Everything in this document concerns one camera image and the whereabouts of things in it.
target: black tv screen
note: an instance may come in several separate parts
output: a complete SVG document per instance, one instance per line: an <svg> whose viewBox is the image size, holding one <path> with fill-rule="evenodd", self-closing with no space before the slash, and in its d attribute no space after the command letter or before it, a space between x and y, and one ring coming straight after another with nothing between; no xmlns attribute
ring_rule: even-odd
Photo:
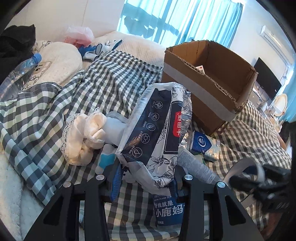
<svg viewBox="0 0 296 241"><path fill-rule="evenodd" d="M273 99L281 88L281 83L270 68L268 68L268 66L262 61L262 59L258 58L254 68L258 72L256 81L266 92L269 98Z"/></svg>

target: curtain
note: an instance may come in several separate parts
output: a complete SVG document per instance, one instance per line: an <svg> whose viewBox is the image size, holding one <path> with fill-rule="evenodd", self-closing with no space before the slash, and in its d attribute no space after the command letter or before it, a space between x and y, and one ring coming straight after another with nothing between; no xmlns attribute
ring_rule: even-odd
<svg viewBox="0 0 296 241"><path fill-rule="evenodd" d="M231 0L126 0L117 31L165 47L208 39L229 48L242 7Z"/></svg>
<svg viewBox="0 0 296 241"><path fill-rule="evenodd" d="M284 89L283 93L287 95L288 104L285 114L283 114L280 120L288 121L290 123L296 121L296 71L291 77L289 84Z"/></svg>

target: checkered blanket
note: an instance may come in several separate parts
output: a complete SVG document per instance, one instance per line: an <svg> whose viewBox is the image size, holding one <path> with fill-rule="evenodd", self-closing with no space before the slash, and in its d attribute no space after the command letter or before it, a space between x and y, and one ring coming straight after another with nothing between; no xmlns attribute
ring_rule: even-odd
<svg viewBox="0 0 296 241"><path fill-rule="evenodd" d="M114 110L128 118L145 88L160 82L161 73L160 67L110 51L63 88L42 83L20 93L16 100L1 103L1 139L10 163L45 205L66 180L80 183L91 179L99 151L95 150L91 163L83 167L68 165L60 151L67 117L89 114L98 107L103 114ZM273 127L251 103L215 138L221 142L220 160L207 165L220 177L244 156L290 167L291 160L280 148ZM237 197L244 194L237 192ZM137 183L123 183L119 198L105 209L113 240L161 240L178 235L178 230L156 228L152 196ZM247 210L259 228L266 225L267 216L262 215L258 203Z"/></svg>

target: white bedding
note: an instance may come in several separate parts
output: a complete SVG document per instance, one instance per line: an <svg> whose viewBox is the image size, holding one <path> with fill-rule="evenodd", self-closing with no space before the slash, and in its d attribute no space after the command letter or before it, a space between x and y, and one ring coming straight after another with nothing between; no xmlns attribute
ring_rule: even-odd
<svg viewBox="0 0 296 241"><path fill-rule="evenodd" d="M114 31L96 38L92 45L119 39L123 42L116 50L129 53L149 64L163 66L165 47L140 36ZM42 61L52 61L52 64L37 81L30 85L47 81L65 85L75 73L82 68L87 69L91 64L88 61L82 63L78 50L66 43L49 44L49 41L39 41L35 51L41 53ZM16 241L21 241L44 206L24 185L23 179L8 163L1 143L2 140L0 140L0 218ZM84 240L82 229L79 235L80 240Z"/></svg>

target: cardboard box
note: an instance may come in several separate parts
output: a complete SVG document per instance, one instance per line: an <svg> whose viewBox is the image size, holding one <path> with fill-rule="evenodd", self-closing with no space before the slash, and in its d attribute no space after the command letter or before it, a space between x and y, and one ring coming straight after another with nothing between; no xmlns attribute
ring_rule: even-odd
<svg viewBox="0 0 296 241"><path fill-rule="evenodd" d="M196 69L200 65L205 74ZM191 92L192 119L211 135L245 107L257 74L234 52L202 40L166 49L161 82L178 82Z"/></svg>

